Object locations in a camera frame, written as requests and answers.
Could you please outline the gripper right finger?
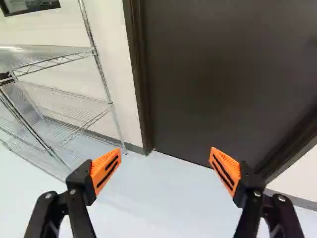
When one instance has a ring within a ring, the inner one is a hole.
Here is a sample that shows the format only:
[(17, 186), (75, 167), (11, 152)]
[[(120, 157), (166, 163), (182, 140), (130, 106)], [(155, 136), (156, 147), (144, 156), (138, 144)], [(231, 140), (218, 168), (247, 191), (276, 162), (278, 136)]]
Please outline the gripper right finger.
[(255, 238), (264, 219), (271, 238), (303, 238), (292, 201), (285, 195), (266, 195), (265, 180), (245, 161), (238, 162), (224, 152), (211, 148), (209, 163), (226, 187), (234, 204), (242, 209), (236, 238)]

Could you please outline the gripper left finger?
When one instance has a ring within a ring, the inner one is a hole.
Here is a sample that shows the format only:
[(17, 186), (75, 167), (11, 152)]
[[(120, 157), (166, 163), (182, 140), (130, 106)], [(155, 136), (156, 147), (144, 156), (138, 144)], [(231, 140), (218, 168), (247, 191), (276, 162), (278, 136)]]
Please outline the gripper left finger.
[(61, 223), (68, 216), (73, 237), (96, 237), (87, 207), (96, 201), (120, 164), (118, 148), (94, 160), (84, 161), (65, 179), (65, 192), (47, 191), (38, 197), (24, 236), (57, 238)]

